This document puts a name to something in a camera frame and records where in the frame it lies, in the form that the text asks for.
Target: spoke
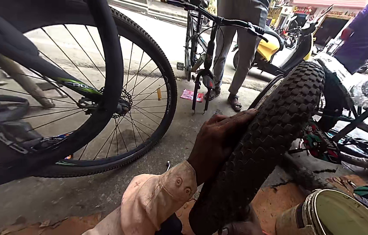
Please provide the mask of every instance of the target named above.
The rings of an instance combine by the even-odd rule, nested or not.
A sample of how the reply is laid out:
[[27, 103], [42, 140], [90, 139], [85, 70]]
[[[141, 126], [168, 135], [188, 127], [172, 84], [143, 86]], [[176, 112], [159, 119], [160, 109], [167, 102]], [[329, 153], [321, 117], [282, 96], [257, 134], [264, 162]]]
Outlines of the spoke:
[[27, 77], [32, 77], [32, 78], [36, 78], [36, 79], [40, 79], [40, 80], [45, 80], [45, 81], [47, 81], [46, 79], [44, 79], [44, 78], [41, 78], [41, 77], [35, 77], [35, 76], [31, 76], [31, 75], [28, 75], [28, 74], [20, 74], [20, 73], [17, 73], [17, 74], [19, 74], [19, 75], [24, 75], [24, 76], [27, 76]]
[[148, 134], [146, 134], [146, 132], [144, 132], [142, 129], [140, 129], [138, 126], [136, 126], [136, 124], [134, 125], [135, 127], [136, 127], [136, 129], [139, 129], [140, 131], [142, 131], [143, 133], [145, 133], [145, 135], [147, 135], [147, 136], [149, 136], [150, 137], [150, 135], [148, 135]]
[[108, 153], [110, 152], [110, 147], [111, 147], [111, 144], [113, 143], [113, 139], [114, 139], [114, 135], [111, 137], [110, 144], [108, 145], [108, 150], [107, 150], [106, 158], [108, 157]]
[[98, 152], [97, 152], [97, 154], [95, 155], [95, 157], [94, 157], [94, 159], [93, 159], [93, 160], [95, 160], [95, 158], [97, 158], [98, 153], [100, 153], [100, 152], [101, 152], [101, 150], [103, 149], [104, 145], [107, 143], [108, 139], [110, 139], [110, 136], [114, 133], [114, 130], [113, 130], [113, 131], [111, 132], [111, 134], [107, 137], [107, 139], [106, 139], [106, 141], [104, 142], [103, 146], [101, 146], [100, 150], [98, 150]]
[[[24, 105], [6, 105], [7, 107], [24, 107]], [[43, 108], [43, 106], [31, 106], [32, 108]], [[77, 107], [52, 107], [52, 109], [59, 108], [59, 109], [75, 109]]]
[[156, 121], [154, 121], [153, 119], [151, 119], [150, 117], [148, 117], [148, 115], [146, 115], [146, 114], [144, 114], [144, 113], [142, 113], [141, 111], [139, 111], [139, 110], [137, 110], [136, 109], [136, 111], [138, 111], [138, 112], [135, 112], [135, 113], [138, 113], [138, 114], [143, 114], [143, 115], [145, 115], [147, 118], [149, 118], [150, 120], [152, 120], [154, 123], [156, 123], [156, 124], [158, 124], [158, 125], [160, 125], [159, 123], [157, 123]]
[[27, 119], [27, 118], [41, 117], [41, 116], [51, 115], [51, 114], [55, 114], [55, 113], [68, 112], [68, 111], [77, 110], [77, 109], [80, 109], [80, 108], [73, 108], [73, 109], [70, 109], [70, 110], [63, 110], [63, 111], [57, 111], [57, 112], [39, 114], [39, 115], [34, 115], [34, 116], [29, 116], [29, 117], [22, 117], [20, 119], [14, 119], [14, 120], [9, 120], [9, 121], [15, 121], [15, 120], [22, 120], [22, 119]]
[[65, 29], [69, 32], [69, 34], [72, 36], [72, 38], [77, 42], [77, 44], [79, 45], [79, 47], [81, 47], [82, 51], [87, 55], [87, 57], [89, 58], [89, 60], [91, 61], [91, 63], [95, 66], [95, 68], [98, 70], [98, 72], [101, 73], [101, 76], [103, 76], [103, 78], [105, 79], [105, 76], [103, 75], [103, 73], [101, 72], [101, 70], [97, 67], [97, 65], [94, 63], [94, 61], [92, 61], [91, 57], [88, 55], [88, 53], [84, 50], [84, 48], [82, 48], [82, 46], [79, 44], [79, 42], [77, 41], [77, 39], [74, 37], [74, 35], [72, 35], [71, 31], [69, 31], [68, 27], [66, 27], [66, 24], [64, 24]]
[[34, 73], [34, 74], [36, 74], [37, 76], [42, 77], [42, 79], [43, 79], [43, 80], [47, 81], [47, 82], [48, 82], [48, 83], [50, 83], [52, 86], [54, 86], [54, 87], [55, 87], [55, 89], [56, 89], [56, 92], [57, 92], [57, 93], [59, 93], [59, 94], [60, 94], [60, 91], [62, 91], [62, 92], [63, 92], [67, 97], [69, 97], [70, 99], [72, 99], [72, 101], [74, 101], [76, 104], [78, 104], [78, 103], [77, 103], [77, 101], [75, 101], [75, 99], [73, 99], [71, 95], [69, 95], [66, 91], [64, 91], [63, 89], [61, 89], [61, 88], [60, 88], [60, 87], [58, 87], [57, 85], [55, 85], [55, 83], [59, 83], [59, 82], [51, 81], [51, 80], [50, 80], [49, 78], [47, 78], [46, 76], [43, 76], [43, 75], [41, 75], [40, 73], [38, 73], [38, 72], [36, 72], [36, 71], [34, 71], [34, 70], [30, 69], [30, 68], [28, 68], [28, 70], [30, 70], [30, 72], [32, 72], [32, 73]]
[[95, 43], [93, 36], [92, 36], [92, 35], [91, 35], [91, 33], [89, 32], [87, 25], [85, 25], [85, 28], [87, 29], [89, 36], [91, 37], [92, 41], [94, 42], [95, 47], [97, 47], [98, 52], [100, 52], [101, 58], [103, 58], [103, 60], [104, 60], [104, 62], [105, 62], [104, 56], [103, 56], [103, 54], [101, 54], [101, 51], [100, 51], [100, 49], [98, 48], [97, 43]]
[[119, 155], [119, 142], [118, 142], [118, 138], [117, 138], [117, 128], [115, 129], [116, 130], [116, 147], [117, 147], [117, 155]]
[[137, 123], [139, 123], [140, 125], [142, 125], [142, 126], [146, 126], [145, 124], [142, 124], [142, 123], [140, 123], [139, 121], [137, 121], [137, 120], [135, 120], [135, 119], [133, 119], [133, 121], [135, 121], [135, 122], [137, 122]]
[[[152, 84], [154, 84], [156, 81], [158, 81], [161, 77], [157, 78], [155, 81], [153, 81], [151, 84], [149, 84], [149, 86], [147, 86], [145, 89], [143, 89], [143, 91], [144, 91], [144, 90], [146, 90], [148, 87], [152, 86]], [[147, 96], [146, 96], [144, 99], [142, 99], [142, 100], [140, 100], [140, 99], [135, 99], [135, 101], [140, 100], [136, 105], [138, 105], [140, 102], [142, 102], [143, 100], [145, 100], [146, 98], [148, 98], [150, 95], [151, 95], [151, 94], [147, 95]]]
[[158, 105], [158, 106], [146, 106], [146, 107], [138, 107], [139, 109], [143, 109], [143, 108], [153, 108], [153, 107], [166, 107], [166, 105]]
[[[13, 91], [13, 90], [9, 90], [9, 89], [2, 88], [2, 87], [0, 87], [0, 89], [1, 89], [1, 90], [5, 90], [5, 91], [9, 91], [9, 92], [15, 92], [15, 93], [20, 93], [20, 94], [27, 94], [27, 95], [32, 96], [31, 94], [29, 94], [29, 93], [25, 93], [25, 92]], [[40, 98], [46, 98], [46, 99], [56, 100], [56, 101], [65, 102], [65, 103], [68, 103], [68, 104], [75, 104], [75, 103], [68, 102], [68, 101], [64, 101], [64, 100], [60, 100], [60, 99], [53, 99], [53, 98], [48, 98], [48, 97], [40, 97]]]
[[120, 130], [120, 126], [119, 126], [119, 133], [120, 133], [120, 137], [122, 138], [123, 144], [124, 144], [124, 146], [126, 147], [126, 152], [129, 152], [128, 147], [126, 146], [126, 143], [124, 142], [123, 135], [122, 135], [122, 131]]
[[61, 120], [61, 119], [67, 118], [67, 117], [72, 116], [72, 115], [74, 115], [74, 114], [77, 114], [77, 113], [79, 113], [79, 112], [82, 112], [82, 110], [77, 111], [77, 112], [74, 112], [74, 113], [71, 113], [71, 114], [69, 114], [69, 115], [66, 115], [65, 117], [58, 118], [58, 119], [53, 120], [53, 121], [51, 121], [51, 122], [45, 123], [45, 124], [40, 125], [40, 126], [38, 126], [38, 127], [35, 127], [35, 128], [33, 128], [32, 130], [35, 130], [35, 129], [40, 128], [40, 127], [42, 127], [42, 126], [46, 126], [46, 125], [51, 124], [51, 123], [53, 123], [53, 122], [59, 121], [59, 120]]
[[77, 68], [77, 70], [87, 79], [87, 81], [95, 88], [97, 89], [94, 84], [87, 78], [87, 76], [78, 68], [78, 66], [71, 60], [71, 58], [65, 53], [65, 51], [63, 51], [61, 49], [61, 47], [56, 44], [55, 40], [53, 40], [53, 38], [51, 38], [51, 36], [45, 31], [45, 29], [43, 27], [41, 27], [41, 29], [43, 30], [43, 32], [45, 32], [45, 34], [53, 41], [53, 43], [59, 48], [59, 50], [62, 51], [62, 53], [68, 58], [69, 61], [71, 61], [71, 63]]
[[132, 89], [132, 96], [133, 96], [133, 92], [134, 92], [134, 88], [136, 87], [136, 82], [138, 81], [138, 77], [139, 77], [139, 70], [140, 70], [140, 65], [142, 64], [142, 59], [143, 59], [143, 53], [144, 51], [142, 51], [142, 57], [140, 58], [140, 63], [139, 63], [139, 68], [138, 68], [138, 73], [136, 74], [136, 79], [134, 80], [134, 87]]
[[134, 144], [136, 145], [136, 147], [138, 147], [138, 144], [136, 143], [136, 134], [134, 133], [133, 122], [132, 122], [132, 130], [133, 130]]
[[84, 154], [85, 149], [87, 149], [87, 147], [88, 147], [88, 143], [85, 145], [85, 148], [84, 148], [84, 150], [82, 151], [81, 155], [79, 156], [78, 160], [81, 160], [81, 158], [82, 158], [82, 154]]
[[152, 93], [141, 93], [141, 94], [154, 94], [155, 92], [156, 92], [156, 90]]
[[136, 80], [135, 80], [135, 82], [134, 82], [134, 87], [132, 88], [133, 90], [134, 90], [134, 88], [135, 87], [137, 87], [141, 82], [143, 82], [147, 77], [149, 77], [149, 75], [151, 75], [156, 69], [154, 69], [154, 70], [152, 70], [152, 72], [150, 72], [144, 79], [142, 79], [138, 84], [136, 84], [136, 81], [137, 81], [137, 77], [136, 77]]
[[154, 114], [154, 113], [165, 113], [165, 112], [133, 112], [133, 113], [151, 113], [151, 114]]
[[158, 112], [149, 112], [148, 110], [146, 110], [146, 109], [143, 109], [145, 112], [148, 112], [148, 113], [151, 113], [151, 114], [153, 114], [153, 115], [155, 115], [154, 113], [158, 113]]
[[158, 99], [134, 99], [133, 101], [139, 101], [139, 100], [142, 101], [142, 100], [158, 100]]
[[140, 135], [139, 129], [138, 129], [138, 127], [136, 126], [136, 124], [134, 124], [134, 123], [133, 123], [133, 119], [132, 119], [132, 126], [133, 126], [133, 125], [136, 127], [136, 130], [138, 131], [138, 134], [139, 134], [139, 136], [140, 136], [140, 139], [142, 140], [142, 143], [143, 143], [144, 141], [143, 141], [142, 136]]
[[126, 79], [127, 83], [126, 83], [126, 88], [125, 90], [128, 89], [128, 83], [129, 83], [129, 72], [130, 72], [130, 64], [132, 62], [132, 51], [133, 51], [133, 45], [134, 43], [132, 42], [132, 49], [130, 50], [130, 59], [129, 59], [129, 69], [128, 69], [128, 78]]
[[45, 53], [43, 53], [43, 52], [41, 52], [39, 49], [38, 49], [38, 51], [39, 51], [40, 53], [42, 53], [42, 55], [44, 55], [48, 60], [50, 60], [52, 63], [54, 63], [57, 67], [59, 67], [60, 69], [62, 69], [64, 72], [66, 72], [66, 70], [65, 70], [65, 69], [63, 69], [62, 67], [60, 67], [60, 66], [59, 66], [59, 64], [57, 64], [55, 61], [53, 61], [49, 56], [46, 56], [46, 54], [45, 54]]
[[[142, 71], [142, 69], [150, 62], [150, 61], [152, 61], [152, 59], [150, 59], [139, 71], [138, 71], [138, 73], [140, 72], [140, 71]], [[127, 84], [135, 77], [136, 75], [134, 75], [132, 78], [130, 78], [130, 80], [128, 80], [128, 82], [125, 84], [125, 85], [123, 85], [123, 88], [125, 87], [125, 86], [127, 86]]]

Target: handlebar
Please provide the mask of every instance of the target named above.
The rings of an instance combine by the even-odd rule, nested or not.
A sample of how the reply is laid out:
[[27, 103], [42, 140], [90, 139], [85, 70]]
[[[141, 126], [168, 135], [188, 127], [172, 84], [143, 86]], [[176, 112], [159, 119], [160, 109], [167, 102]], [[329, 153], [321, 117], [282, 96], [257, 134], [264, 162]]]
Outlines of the handlebar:
[[199, 8], [191, 3], [184, 2], [182, 0], [165, 0], [166, 3], [172, 4], [178, 7], [184, 7], [185, 10], [195, 10], [199, 13], [202, 13], [204, 16], [206, 16], [208, 19], [212, 20], [219, 26], [222, 25], [228, 25], [228, 26], [237, 26], [241, 28], [245, 28], [248, 33], [251, 35], [260, 37], [264, 41], [268, 42], [268, 39], [266, 39], [263, 34], [265, 34], [265, 29], [261, 28], [260, 26], [254, 25], [251, 22], [246, 22], [243, 20], [228, 20], [220, 16], [213, 15], [209, 13], [204, 8]]

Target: yellow scooter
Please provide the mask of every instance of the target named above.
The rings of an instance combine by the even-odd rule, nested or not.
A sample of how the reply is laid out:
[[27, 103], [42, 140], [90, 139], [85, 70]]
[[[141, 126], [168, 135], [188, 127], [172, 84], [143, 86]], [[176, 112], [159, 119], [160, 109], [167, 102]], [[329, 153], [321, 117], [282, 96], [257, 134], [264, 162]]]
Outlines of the yellow scooter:
[[[330, 6], [326, 10], [326, 12], [322, 14], [322, 16], [328, 13], [332, 8], [333, 5]], [[264, 36], [267, 38], [274, 37], [276, 38], [276, 40], [269, 39], [268, 42], [266, 42], [265, 40], [260, 41], [257, 52], [255, 53], [254, 61], [252, 62], [251, 66], [257, 67], [258, 69], [273, 74], [275, 76], [278, 76], [280, 74], [286, 76], [300, 62], [306, 61], [311, 57], [313, 48], [313, 32], [316, 30], [316, 25], [322, 16], [320, 16], [315, 22], [311, 23], [308, 28], [298, 29], [300, 31], [298, 43], [280, 67], [273, 65], [271, 62], [275, 54], [278, 51], [282, 51], [282, 49], [284, 48], [284, 41], [274, 30], [272, 30], [268, 26], [265, 26]], [[236, 50], [238, 50], [237, 45], [233, 48], [232, 51]], [[235, 66], [235, 68], [237, 67], [238, 62], [239, 52], [237, 51], [233, 58], [233, 65]]]

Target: building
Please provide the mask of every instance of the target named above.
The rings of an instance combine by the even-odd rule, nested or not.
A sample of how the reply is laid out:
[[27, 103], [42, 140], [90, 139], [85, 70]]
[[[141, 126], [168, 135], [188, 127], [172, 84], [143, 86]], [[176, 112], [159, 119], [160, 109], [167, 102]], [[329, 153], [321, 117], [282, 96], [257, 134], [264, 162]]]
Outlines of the building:
[[368, 0], [292, 0], [292, 13], [299, 25], [315, 21], [333, 4], [333, 8], [319, 20], [320, 28], [315, 32], [316, 46], [324, 47], [330, 39], [338, 37], [352, 19], [365, 8]]

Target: storefront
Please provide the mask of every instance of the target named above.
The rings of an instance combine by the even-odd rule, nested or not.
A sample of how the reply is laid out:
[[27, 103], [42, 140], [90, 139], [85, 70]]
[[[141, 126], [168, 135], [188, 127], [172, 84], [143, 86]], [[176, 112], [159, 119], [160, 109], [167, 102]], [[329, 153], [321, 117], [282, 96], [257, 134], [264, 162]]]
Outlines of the storefront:
[[359, 13], [358, 9], [345, 9], [334, 7], [327, 13], [322, 20], [320, 27], [316, 33], [315, 44], [326, 46], [329, 40], [335, 39], [337, 35], [345, 28], [350, 20]]
[[288, 20], [288, 16], [292, 13], [292, 6], [282, 6], [280, 15], [278, 19], [275, 21], [274, 28], [279, 29], [286, 25]]
[[315, 44], [324, 47], [330, 39], [339, 37], [341, 31], [354, 19], [354, 17], [367, 5], [368, 0], [292, 0], [293, 13], [305, 18], [306, 24], [314, 22], [330, 5], [334, 5], [329, 13], [319, 20], [319, 28], [315, 32]]

